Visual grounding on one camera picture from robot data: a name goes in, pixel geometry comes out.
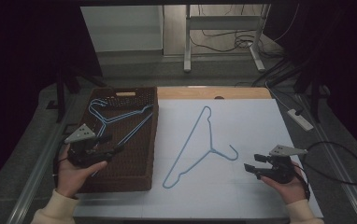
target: metal stand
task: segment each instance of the metal stand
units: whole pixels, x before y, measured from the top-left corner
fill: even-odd
[[[186,6],[184,71],[191,71],[191,30],[255,30],[250,46],[251,56],[258,71],[265,70],[260,59],[258,42],[268,15],[270,5],[265,5],[261,16],[191,16],[191,6]]]

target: metal frame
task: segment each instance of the metal frame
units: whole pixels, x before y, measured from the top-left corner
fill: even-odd
[[[75,103],[75,99],[72,98],[73,97],[69,97],[67,99],[68,112],[71,111]],[[55,153],[54,149],[57,148],[59,145],[59,137],[61,136],[64,130],[66,122],[67,116],[63,116],[62,122],[55,124],[55,127],[53,128],[53,131],[51,132],[51,135],[46,142],[47,144],[42,148],[41,154],[39,155],[39,158],[36,161],[36,165],[29,178],[27,179],[26,185],[21,191],[21,195],[19,196],[18,201],[13,207],[11,214],[9,215],[7,224],[23,223],[30,204],[32,203],[36,195],[36,191],[38,190],[38,187],[41,183],[41,180],[44,177],[45,171],[53,158],[53,155]]]
[[[301,95],[296,94],[296,97],[299,99],[299,101],[302,103],[302,105],[305,105],[304,108],[305,108],[306,112],[309,114],[309,111],[307,110],[309,108],[309,104],[307,103],[307,100],[304,100],[301,97]],[[316,120],[314,118],[312,118],[312,116],[309,116],[309,117],[310,117],[311,122],[315,126],[315,130],[316,130],[316,133],[317,133],[319,139],[321,139],[322,141],[329,141],[327,134],[324,132],[321,125],[318,122],[316,122]],[[339,159],[339,156],[334,151],[334,147],[331,145],[328,145],[328,146],[325,146],[325,148],[326,148],[326,150],[325,150],[326,157],[327,157],[328,161],[331,163],[333,170],[336,173],[336,176],[342,180],[353,182],[350,178],[350,175],[348,174],[347,169],[342,164],[341,159]],[[348,199],[350,200],[350,203],[352,204],[353,209],[357,214],[357,186],[342,184],[342,189],[347,194]]]
[[[250,53],[258,71],[265,71],[260,59],[258,42],[263,33],[270,5],[265,5],[261,16],[191,16],[191,5],[186,5],[184,71],[191,71],[191,30],[255,30]]]

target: power strip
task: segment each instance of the power strip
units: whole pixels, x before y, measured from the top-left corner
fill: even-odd
[[[306,120],[304,117],[301,115],[295,115],[295,110],[291,109],[287,111],[287,114],[289,114],[290,117],[292,117],[295,122],[297,122],[298,125],[300,125],[305,131],[310,131],[313,129],[313,126]]]

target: wire hanger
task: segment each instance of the wire hanger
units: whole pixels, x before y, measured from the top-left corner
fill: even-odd
[[[107,101],[104,101],[104,100],[101,100],[101,99],[93,99],[91,100],[91,102],[89,103],[89,106],[88,106],[88,110],[91,114],[93,114],[95,117],[97,117],[101,122],[102,122],[102,127],[100,128],[99,130],[99,133],[97,134],[97,137],[100,137],[101,135],[103,135],[104,133],[104,130],[106,128],[106,126],[110,123],[113,123],[113,122],[116,122],[118,120],[121,120],[121,119],[127,119],[133,115],[137,115],[137,114],[142,114],[144,113],[148,108],[152,107],[153,105],[146,105],[144,106],[142,109],[139,109],[139,110],[135,110],[135,111],[131,111],[131,112],[128,112],[128,113],[125,113],[125,114],[121,114],[117,117],[114,117],[114,118],[109,118],[109,119],[106,119],[105,117],[103,117],[93,106],[94,105],[100,105],[102,107],[104,106],[108,106],[108,102]]]
[[[181,157],[182,152],[185,150],[185,148],[186,148],[188,142],[190,141],[191,137],[193,136],[193,131],[196,129],[196,126],[198,125],[198,122],[199,122],[200,118],[202,117],[202,115],[204,114],[204,112],[206,111],[206,109],[209,111],[209,115],[208,115],[208,117],[207,117],[207,123],[208,123],[208,129],[209,129],[209,134],[210,134],[210,150],[208,150],[198,161],[196,161],[196,162],[195,162],[192,166],[190,166],[187,170],[185,170],[185,171],[179,173],[177,180],[176,180],[172,185],[166,185],[167,179],[169,178],[169,176],[171,175],[172,171],[174,170],[176,164],[178,163],[179,158]],[[210,118],[211,118],[211,108],[210,108],[209,106],[205,105],[204,108],[202,109],[202,112],[201,112],[201,114],[199,115],[199,117],[198,117],[196,123],[193,125],[193,129],[191,130],[190,135],[188,136],[187,140],[185,141],[184,146],[182,147],[182,149],[181,149],[180,153],[178,154],[178,156],[177,156],[175,162],[173,163],[172,168],[170,168],[169,173],[167,174],[166,178],[164,179],[163,187],[164,187],[165,189],[171,189],[171,188],[175,187],[176,184],[179,182],[181,176],[187,174],[188,172],[190,172],[190,171],[192,170],[192,168],[195,167],[201,160],[203,160],[209,153],[215,153],[215,154],[217,154],[217,155],[219,155],[219,156],[224,157],[224,158],[227,159],[228,161],[235,161],[235,160],[237,160],[237,158],[238,158],[238,153],[237,153],[237,151],[234,149],[234,147],[232,147],[231,145],[229,145],[230,148],[231,148],[231,149],[235,152],[235,154],[236,154],[236,156],[235,156],[234,158],[229,158],[229,157],[227,157],[226,155],[224,155],[223,153],[219,152],[219,150],[217,150],[216,148],[213,147],[213,134],[212,134],[212,132],[211,132],[211,122],[210,122]]]

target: metal rail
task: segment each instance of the metal rail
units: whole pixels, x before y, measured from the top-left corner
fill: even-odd
[[[301,95],[296,94],[296,97],[299,99],[299,101],[303,105],[305,105],[304,109],[307,112],[307,114],[309,115],[310,120],[315,127],[315,131],[316,131],[319,139],[321,139],[322,141],[329,141],[327,134],[324,132],[321,125],[319,123],[317,123],[315,121],[315,119],[312,118],[312,116],[310,116],[310,112],[307,110],[309,108],[308,102],[306,100],[303,100]],[[333,146],[326,145],[324,147],[326,148],[326,150],[325,150],[326,157],[327,157],[328,161],[331,163],[333,170],[336,173],[336,175],[338,176],[338,178],[345,180],[345,181],[352,182],[350,175],[347,172],[347,169],[342,164],[342,161],[341,161],[341,159],[339,159],[339,156],[336,154],[336,151],[334,150]],[[345,191],[345,193],[347,194],[347,196],[350,200],[350,203],[352,204],[353,209],[357,214],[357,186],[342,184],[342,188]]]
[[[67,114],[69,114],[69,111],[75,103],[75,98],[72,98],[73,97],[68,97],[67,113],[65,113],[65,116],[63,117],[63,120],[60,124],[55,124],[55,127],[53,128],[53,131],[50,137],[48,138],[46,145],[42,148],[41,154],[39,155],[33,172],[27,179],[26,185],[21,191],[21,195],[19,196],[19,199],[13,207],[13,210],[7,220],[7,224],[19,224],[24,221],[30,204],[34,199],[36,191],[38,190],[41,180],[45,174],[45,170],[47,169],[48,164],[50,164],[50,160],[52,159],[55,153],[53,148],[57,148],[57,146],[59,145],[58,136],[62,134],[62,131],[64,130],[64,125],[66,124]]]

